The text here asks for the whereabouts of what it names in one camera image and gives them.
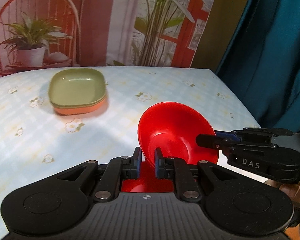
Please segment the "red plastic bowl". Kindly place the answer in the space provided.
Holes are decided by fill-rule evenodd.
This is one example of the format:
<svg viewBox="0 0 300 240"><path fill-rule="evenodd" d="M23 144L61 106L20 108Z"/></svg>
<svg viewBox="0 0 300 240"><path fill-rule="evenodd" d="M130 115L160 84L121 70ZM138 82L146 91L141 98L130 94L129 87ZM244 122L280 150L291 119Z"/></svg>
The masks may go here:
<svg viewBox="0 0 300 240"><path fill-rule="evenodd" d="M199 134L215 135L210 123L196 110L178 102L160 102L141 116L137 135L146 161L155 165L155 149L164 157L184 159L188 164L207 160L216 164L219 151L199 147Z"/></svg>
<svg viewBox="0 0 300 240"><path fill-rule="evenodd" d="M137 193L166 193L173 192L174 185L169 179L157 179L155 177L154 167L150 163L142 161L139 178L122 181L121 191Z"/></svg>

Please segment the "orange square plate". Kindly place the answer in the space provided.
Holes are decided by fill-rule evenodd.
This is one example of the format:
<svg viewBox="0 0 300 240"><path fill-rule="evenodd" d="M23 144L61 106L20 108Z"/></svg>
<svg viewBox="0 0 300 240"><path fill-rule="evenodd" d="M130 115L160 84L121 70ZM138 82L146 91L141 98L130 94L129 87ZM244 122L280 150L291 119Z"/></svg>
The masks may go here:
<svg viewBox="0 0 300 240"><path fill-rule="evenodd" d="M56 113L61 115L85 114L99 109L102 105L104 105L105 102L106 102L106 98L91 106L74 107L74 108L57 108L57 107L53 107L53 108Z"/></svg>

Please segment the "large green square plate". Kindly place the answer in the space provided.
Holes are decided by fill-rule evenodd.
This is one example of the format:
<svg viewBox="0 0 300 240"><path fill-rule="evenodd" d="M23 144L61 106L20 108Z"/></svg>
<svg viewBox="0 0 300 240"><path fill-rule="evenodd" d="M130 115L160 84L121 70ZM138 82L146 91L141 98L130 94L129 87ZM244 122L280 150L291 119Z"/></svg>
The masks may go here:
<svg viewBox="0 0 300 240"><path fill-rule="evenodd" d="M95 104L98 104L100 102L102 102L104 99L106 98L106 94L104 96L102 96L101 98L97 99L96 101L85 101L82 103L76 103L76 104L66 104L66 103L55 103L52 102L52 100L50 100L50 103L52 104L53 107L57 107L57 108L77 108L77 107L88 107L88 106L93 106Z"/></svg>

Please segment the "small green square plate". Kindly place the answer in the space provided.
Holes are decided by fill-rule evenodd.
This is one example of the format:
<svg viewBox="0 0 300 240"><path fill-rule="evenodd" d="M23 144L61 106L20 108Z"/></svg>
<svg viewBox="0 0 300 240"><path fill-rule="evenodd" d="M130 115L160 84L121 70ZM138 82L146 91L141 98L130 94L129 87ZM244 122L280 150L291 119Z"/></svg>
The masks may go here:
<svg viewBox="0 0 300 240"><path fill-rule="evenodd" d="M49 100L76 104L96 101L106 94L105 78L91 68L68 68L55 74L48 89Z"/></svg>

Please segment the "teal curtain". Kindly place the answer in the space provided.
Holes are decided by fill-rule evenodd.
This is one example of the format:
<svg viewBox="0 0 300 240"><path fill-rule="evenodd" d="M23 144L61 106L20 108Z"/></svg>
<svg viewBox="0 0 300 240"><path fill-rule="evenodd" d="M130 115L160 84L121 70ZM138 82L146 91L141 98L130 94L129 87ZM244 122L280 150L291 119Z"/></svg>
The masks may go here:
<svg viewBox="0 0 300 240"><path fill-rule="evenodd" d="M300 0L247 0L217 75L260 126L300 131Z"/></svg>

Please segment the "floral checked tablecloth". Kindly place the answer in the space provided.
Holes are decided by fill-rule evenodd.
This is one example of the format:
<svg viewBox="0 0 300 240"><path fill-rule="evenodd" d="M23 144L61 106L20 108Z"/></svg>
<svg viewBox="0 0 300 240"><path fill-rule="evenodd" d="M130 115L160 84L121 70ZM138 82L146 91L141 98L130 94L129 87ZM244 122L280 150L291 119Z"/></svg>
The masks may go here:
<svg viewBox="0 0 300 240"><path fill-rule="evenodd" d="M11 191L87 160L107 163L138 146L143 112L164 101L195 109L219 131L257 127L234 93L208 69L101 67L107 97L98 110L57 115L48 99L56 69L0 78L0 206ZM0 239L7 234L0 215Z"/></svg>

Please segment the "printed room scene backdrop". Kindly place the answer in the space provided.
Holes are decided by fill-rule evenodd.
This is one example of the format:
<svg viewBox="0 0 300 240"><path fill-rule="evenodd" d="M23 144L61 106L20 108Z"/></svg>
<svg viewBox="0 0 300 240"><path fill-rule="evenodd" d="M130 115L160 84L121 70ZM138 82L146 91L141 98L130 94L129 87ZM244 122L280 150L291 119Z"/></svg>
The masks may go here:
<svg viewBox="0 0 300 240"><path fill-rule="evenodd" d="M189 68L214 0L0 0L0 76L87 66Z"/></svg>

